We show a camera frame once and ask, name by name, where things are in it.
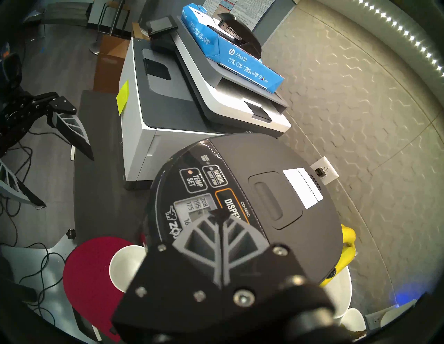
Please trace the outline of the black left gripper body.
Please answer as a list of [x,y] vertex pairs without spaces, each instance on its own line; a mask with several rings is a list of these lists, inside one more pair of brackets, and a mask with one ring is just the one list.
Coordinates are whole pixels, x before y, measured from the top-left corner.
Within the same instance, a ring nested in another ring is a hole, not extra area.
[[1,156],[17,144],[40,117],[52,114],[49,103],[57,98],[56,92],[36,96],[16,92],[1,110]]

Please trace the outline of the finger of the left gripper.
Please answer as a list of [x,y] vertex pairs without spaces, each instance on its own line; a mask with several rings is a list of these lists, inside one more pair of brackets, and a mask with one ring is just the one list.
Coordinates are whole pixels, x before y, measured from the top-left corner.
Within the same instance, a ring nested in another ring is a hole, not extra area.
[[35,208],[46,208],[46,204],[16,177],[3,161],[1,161],[1,195]]
[[86,130],[76,115],[76,108],[65,97],[58,97],[49,102],[48,109],[48,124],[81,153],[94,160]]

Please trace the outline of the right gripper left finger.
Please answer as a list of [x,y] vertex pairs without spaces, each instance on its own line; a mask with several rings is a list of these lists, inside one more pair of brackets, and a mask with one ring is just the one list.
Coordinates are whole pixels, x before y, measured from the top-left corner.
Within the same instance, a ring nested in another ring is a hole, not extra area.
[[222,210],[152,245],[112,323],[121,338],[222,338]]

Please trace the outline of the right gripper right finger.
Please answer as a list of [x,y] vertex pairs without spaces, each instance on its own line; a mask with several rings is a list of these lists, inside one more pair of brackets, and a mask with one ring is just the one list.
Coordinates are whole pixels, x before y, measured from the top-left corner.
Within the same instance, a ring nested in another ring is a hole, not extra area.
[[327,333],[330,300],[294,253],[256,228],[213,210],[221,251],[221,316],[209,333]]

